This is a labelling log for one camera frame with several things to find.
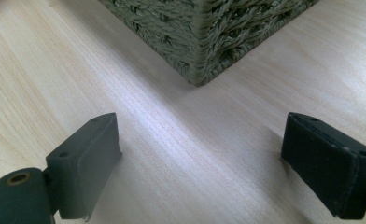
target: dark green plastic part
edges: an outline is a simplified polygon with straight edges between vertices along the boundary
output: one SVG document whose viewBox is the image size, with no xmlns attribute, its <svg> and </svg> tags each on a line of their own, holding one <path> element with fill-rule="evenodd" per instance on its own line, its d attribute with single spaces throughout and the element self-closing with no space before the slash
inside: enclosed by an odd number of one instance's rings
<svg viewBox="0 0 366 224">
<path fill-rule="evenodd" d="M 116 114 L 92 119 L 47 156 L 48 168 L 0 179 L 0 224 L 49 224 L 89 218 L 121 157 Z"/>
<path fill-rule="evenodd" d="M 282 158 L 334 216 L 366 212 L 366 146 L 309 116 L 288 115 Z"/>
<path fill-rule="evenodd" d="M 41 170 L 26 168 L 0 179 L 0 224 L 52 224 Z"/>
<path fill-rule="evenodd" d="M 48 176 L 56 181 L 50 198 L 61 218 L 91 216 L 120 157 L 115 114 L 90 120 L 47 156 Z"/>
</svg>

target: light wood surface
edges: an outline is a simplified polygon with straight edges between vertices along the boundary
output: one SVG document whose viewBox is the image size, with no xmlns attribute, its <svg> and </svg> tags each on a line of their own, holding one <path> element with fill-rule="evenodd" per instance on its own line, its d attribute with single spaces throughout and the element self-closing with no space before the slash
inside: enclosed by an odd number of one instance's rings
<svg viewBox="0 0 366 224">
<path fill-rule="evenodd" d="M 116 112 L 123 158 L 90 223 L 366 223 L 279 159 L 289 111 L 366 145 L 366 0 L 320 1 L 201 88 L 96 0 L 0 0 L 0 177 Z"/>
</svg>

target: woven basket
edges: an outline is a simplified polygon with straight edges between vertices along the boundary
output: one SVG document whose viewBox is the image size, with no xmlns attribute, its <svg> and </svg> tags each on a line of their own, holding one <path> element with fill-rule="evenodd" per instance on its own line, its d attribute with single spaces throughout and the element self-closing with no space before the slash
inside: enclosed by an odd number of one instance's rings
<svg viewBox="0 0 366 224">
<path fill-rule="evenodd" d="M 201 86 L 318 0 L 99 0 Z"/>
</svg>

